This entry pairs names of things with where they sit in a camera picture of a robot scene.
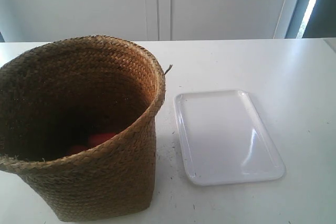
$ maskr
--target red object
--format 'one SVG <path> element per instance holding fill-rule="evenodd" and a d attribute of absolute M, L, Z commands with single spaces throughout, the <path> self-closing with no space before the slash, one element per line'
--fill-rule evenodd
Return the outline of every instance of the red object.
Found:
<path fill-rule="evenodd" d="M 73 146 L 70 146 L 68 148 L 67 155 L 68 156 L 74 155 L 74 154 L 80 153 L 82 151 L 86 151 L 88 149 L 89 148 L 87 148 L 85 145 L 73 145 Z"/>
<path fill-rule="evenodd" d="M 94 148 L 106 142 L 108 139 L 113 138 L 115 135 L 114 132 L 91 135 L 89 136 L 88 147 Z"/>

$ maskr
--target wicker basket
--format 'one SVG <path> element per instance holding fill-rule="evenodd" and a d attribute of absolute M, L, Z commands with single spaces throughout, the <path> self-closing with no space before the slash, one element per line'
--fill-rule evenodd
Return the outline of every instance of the wicker basket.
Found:
<path fill-rule="evenodd" d="M 164 73 L 150 52 L 107 36 L 46 44 L 3 66 L 0 90 L 0 170 L 20 176 L 60 220 L 150 205 L 154 117 L 165 95 Z M 70 145 L 103 132 L 119 134 L 65 156 Z"/>

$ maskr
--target basket rim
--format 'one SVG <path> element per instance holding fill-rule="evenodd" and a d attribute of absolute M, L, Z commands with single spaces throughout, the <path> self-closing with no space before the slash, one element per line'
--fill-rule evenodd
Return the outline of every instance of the basket rim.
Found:
<path fill-rule="evenodd" d="M 104 43 L 112 45 L 123 45 L 128 49 L 137 51 L 142 57 L 144 57 L 148 63 L 151 65 L 153 72 L 155 74 L 156 81 L 156 91 L 155 97 L 147 109 L 126 129 L 118 133 L 113 138 L 107 140 L 103 144 L 100 144 L 94 148 L 88 149 L 86 151 L 74 154 L 71 156 L 65 156 L 52 161 L 21 161 L 14 157 L 0 156 L 0 170 L 5 172 L 10 172 L 18 175 L 25 174 L 47 174 L 51 171 L 53 174 L 57 172 L 70 172 L 72 169 L 76 168 L 83 163 L 89 163 L 93 159 L 99 159 L 101 156 L 106 155 L 107 149 L 113 148 L 115 145 L 125 144 L 125 138 L 130 132 L 137 132 L 137 126 L 146 123 L 156 116 L 160 107 L 164 102 L 165 97 L 165 75 L 158 63 L 157 59 L 145 48 L 139 46 L 138 44 L 124 40 L 117 37 L 111 37 L 106 35 L 92 35 L 84 37 L 69 38 L 65 40 L 59 40 L 45 45 L 30 49 L 22 54 L 20 54 L 15 59 L 3 65 L 0 69 L 5 68 L 7 65 L 18 60 L 22 60 L 24 57 L 28 57 L 30 53 L 38 54 L 45 51 L 55 50 L 55 47 L 71 48 L 68 51 L 74 51 L 77 47 L 82 46 L 83 42 L 88 46 L 88 48 L 97 49 L 98 46 L 104 48 Z"/>

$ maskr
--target table surface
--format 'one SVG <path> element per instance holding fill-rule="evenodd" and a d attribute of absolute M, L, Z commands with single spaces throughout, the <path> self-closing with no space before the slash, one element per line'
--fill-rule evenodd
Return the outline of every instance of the table surface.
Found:
<path fill-rule="evenodd" d="M 0 43 L 0 65 L 43 43 Z M 165 70 L 150 208 L 92 223 L 335 223 L 336 39 L 148 41 Z M 286 166 L 272 182 L 196 186 L 186 177 L 173 98 L 249 92 Z M 0 223 L 61 223 L 16 175 L 0 172 Z"/>

